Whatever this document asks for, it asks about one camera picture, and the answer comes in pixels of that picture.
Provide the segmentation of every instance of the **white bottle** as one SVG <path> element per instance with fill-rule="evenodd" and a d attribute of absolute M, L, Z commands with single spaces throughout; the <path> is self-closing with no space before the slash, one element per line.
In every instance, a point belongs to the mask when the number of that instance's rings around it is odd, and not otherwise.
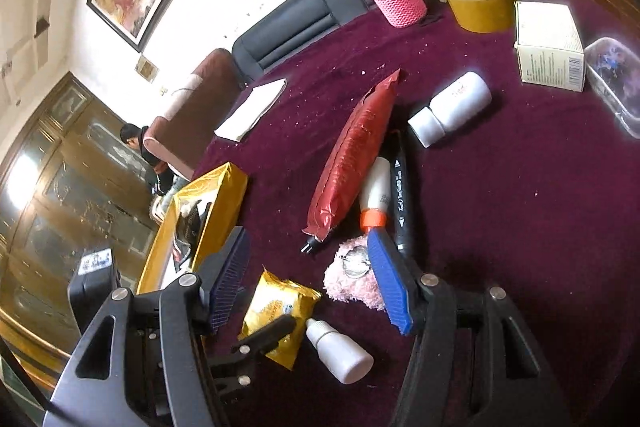
<path fill-rule="evenodd" d="M 342 383 L 354 383 L 373 366 L 373 357 L 351 338 L 338 333 L 325 321 L 309 319 L 306 336 L 331 374 Z"/>
<path fill-rule="evenodd" d="M 478 74 L 469 71 L 434 96 L 429 107 L 409 119 L 409 126 L 422 145 L 428 147 L 462 126 L 489 103 L 491 91 Z"/>
<path fill-rule="evenodd" d="M 391 164 L 378 156 L 367 173 L 360 192 L 360 228 L 367 233 L 386 225 L 386 210 L 391 199 Z"/>

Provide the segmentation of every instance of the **brown sofa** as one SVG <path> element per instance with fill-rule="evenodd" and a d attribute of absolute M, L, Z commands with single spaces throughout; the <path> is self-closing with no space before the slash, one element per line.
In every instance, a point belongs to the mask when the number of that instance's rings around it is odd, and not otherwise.
<path fill-rule="evenodd" d="M 145 134 L 147 150 L 191 180 L 193 170 L 246 84 L 227 50 L 212 51 Z"/>

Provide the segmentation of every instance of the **black hair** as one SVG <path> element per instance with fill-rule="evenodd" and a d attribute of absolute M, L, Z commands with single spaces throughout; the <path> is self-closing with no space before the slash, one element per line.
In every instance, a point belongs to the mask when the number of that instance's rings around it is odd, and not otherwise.
<path fill-rule="evenodd" d="M 122 140 L 123 143 L 126 143 L 127 140 L 130 140 L 131 138 L 137 138 L 138 136 L 140 136 L 141 132 L 142 132 L 142 129 L 140 129 L 140 127 L 138 127 L 137 125 L 133 125 L 132 123 L 126 123 L 122 126 L 120 130 L 120 139 Z"/>

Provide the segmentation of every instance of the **orange cap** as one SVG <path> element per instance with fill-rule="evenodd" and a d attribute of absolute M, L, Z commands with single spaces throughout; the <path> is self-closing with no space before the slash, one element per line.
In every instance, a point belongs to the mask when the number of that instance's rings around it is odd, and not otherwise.
<path fill-rule="evenodd" d="M 360 229 L 367 233 L 374 227 L 386 225 L 386 213 L 377 208 L 366 208 L 360 214 Z"/>

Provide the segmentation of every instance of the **sofa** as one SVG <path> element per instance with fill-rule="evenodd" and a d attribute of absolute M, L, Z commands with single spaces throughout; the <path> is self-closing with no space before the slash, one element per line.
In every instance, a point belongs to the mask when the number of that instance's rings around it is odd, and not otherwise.
<path fill-rule="evenodd" d="M 240 36 L 231 53 L 213 51 L 171 94 L 168 109 L 146 133 L 146 148 L 191 179 L 215 129 L 246 86 L 373 9 L 373 0 L 287 0 Z"/>
<path fill-rule="evenodd" d="M 145 133 L 146 149 L 191 180 L 213 131 L 222 123 L 246 84 L 227 50 L 213 50 L 169 94 L 164 112 Z"/>

